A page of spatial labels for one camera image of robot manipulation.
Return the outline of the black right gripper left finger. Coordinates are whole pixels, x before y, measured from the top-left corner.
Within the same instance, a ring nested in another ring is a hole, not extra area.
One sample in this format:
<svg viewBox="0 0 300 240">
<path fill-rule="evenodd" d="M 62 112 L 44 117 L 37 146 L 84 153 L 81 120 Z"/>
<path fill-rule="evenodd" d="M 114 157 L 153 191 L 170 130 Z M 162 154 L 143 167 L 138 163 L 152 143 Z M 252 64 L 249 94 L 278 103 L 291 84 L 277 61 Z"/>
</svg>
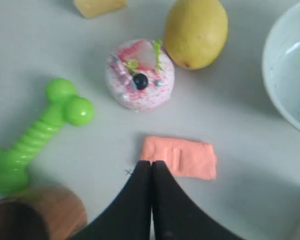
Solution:
<svg viewBox="0 0 300 240">
<path fill-rule="evenodd" d="M 77 233 L 76 240 L 148 240 L 151 227 L 152 168 L 139 161 L 113 202 Z"/>
</svg>

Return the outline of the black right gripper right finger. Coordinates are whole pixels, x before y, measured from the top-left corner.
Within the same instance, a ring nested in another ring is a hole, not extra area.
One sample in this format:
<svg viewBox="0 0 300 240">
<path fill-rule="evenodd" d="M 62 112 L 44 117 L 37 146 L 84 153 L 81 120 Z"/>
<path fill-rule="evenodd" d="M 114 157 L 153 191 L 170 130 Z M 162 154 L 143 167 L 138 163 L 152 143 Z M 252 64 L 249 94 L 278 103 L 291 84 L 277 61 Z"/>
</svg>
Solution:
<svg viewBox="0 0 300 240">
<path fill-rule="evenodd" d="M 202 211 L 163 161 L 152 163 L 152 215 L 157 240 L 240 240 Z"/>
</svg>

